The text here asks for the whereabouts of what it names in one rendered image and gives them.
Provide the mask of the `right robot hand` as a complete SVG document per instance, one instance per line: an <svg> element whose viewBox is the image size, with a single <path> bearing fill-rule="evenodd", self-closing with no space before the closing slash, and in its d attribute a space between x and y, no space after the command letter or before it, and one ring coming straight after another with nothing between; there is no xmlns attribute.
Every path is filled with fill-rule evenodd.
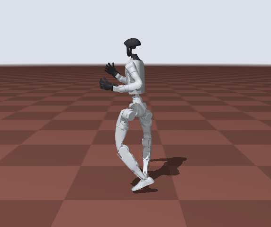
<svg viewBox="0 0 271 227"><path fill-rule="evenodd" d="M105 69L107 69L107 70L105 70L104 69L104 71L106 71L108 74L112 74L112 76L114 77L114 78L116 78L115 76L117 75L117 73L118 74L120 74L118 71L116 71L116 69L114 68L114 63L112 63L113 64L113 66L111 66L110 65L110 63L108 63L108 65L110 66L108 66L108 65L106 65L107 67L105 67ZM117 79L117 78L116 78Z"/></svg>

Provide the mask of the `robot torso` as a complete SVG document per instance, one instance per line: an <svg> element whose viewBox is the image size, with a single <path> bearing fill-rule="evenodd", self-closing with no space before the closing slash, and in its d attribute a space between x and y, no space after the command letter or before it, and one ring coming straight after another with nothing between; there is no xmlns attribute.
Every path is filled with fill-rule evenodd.
<svg viewBox="0 0 271 227"><path fill-rule="evenodd" d="M142 97L139 96L139 94L143 94L145 92L145 68L143 61L139 60L129 60L126 64L133 61L136 65L136 70L142 80L143 88L140 91L134 90L133 92L128 92L129 95L135 94L135 96L132 96L132 102L129 104L129 107L133 107L136 110L135 117L144 117L147 114L147 105L143 102ZM127 85L134 83L135 81L131 78L129 72L125 68L125 76L126 76L126 83Z"/></svg>

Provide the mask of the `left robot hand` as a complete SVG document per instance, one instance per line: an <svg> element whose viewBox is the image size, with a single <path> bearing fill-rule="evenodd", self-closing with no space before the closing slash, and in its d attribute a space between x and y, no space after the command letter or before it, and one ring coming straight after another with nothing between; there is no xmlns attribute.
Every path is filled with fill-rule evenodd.
<svg viewBox="0 0 271 227"><path fill-rule="evenodd" d="M119 85L117 85L117 84L111 84L110 82L108 82L107 80L106 80L106 78L105 77L103 77L104 79L105 79L105 81L103 81L102 79L100 79L100 89L104 89L104 90L110 90L111 89L111 91L113 91L113 86L116 86L116 87L118 87Z"/></svg>

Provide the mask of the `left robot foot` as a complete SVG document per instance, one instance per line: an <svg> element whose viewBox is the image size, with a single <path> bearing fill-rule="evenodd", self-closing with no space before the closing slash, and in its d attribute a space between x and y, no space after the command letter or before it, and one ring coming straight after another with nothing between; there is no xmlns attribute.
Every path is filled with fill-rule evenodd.
<svg viewBox="0 0 271 227"><path fill-rule="evenodd" d="M145 187L147 185L150 185L150 184L154 183L154 180L151 177L148 177L148 178L146 178L144 180L146 180L146 181L143 182L142 180L140 180L139 183L136 186L134 186L131 190L136 191L136 190L139 190L139 189L141 189L141 188L143 188L143 187Z"/></svg>

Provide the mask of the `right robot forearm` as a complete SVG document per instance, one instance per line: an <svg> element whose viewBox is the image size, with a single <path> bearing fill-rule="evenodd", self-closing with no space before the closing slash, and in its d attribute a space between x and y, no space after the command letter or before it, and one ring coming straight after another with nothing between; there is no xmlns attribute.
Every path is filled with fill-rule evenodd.
<svg viewBox="0 0 271 227"><path fill-rule="evenodd" d="M117 75L116 75L115 77L117 78L117 80L118 80L119 82L122 82L122 83L124 83L125 85L127 85L127 83L126 83L126 77L123 77L123 76L121 76L121 75L118 74L118 73L117 73Z"/></svg>

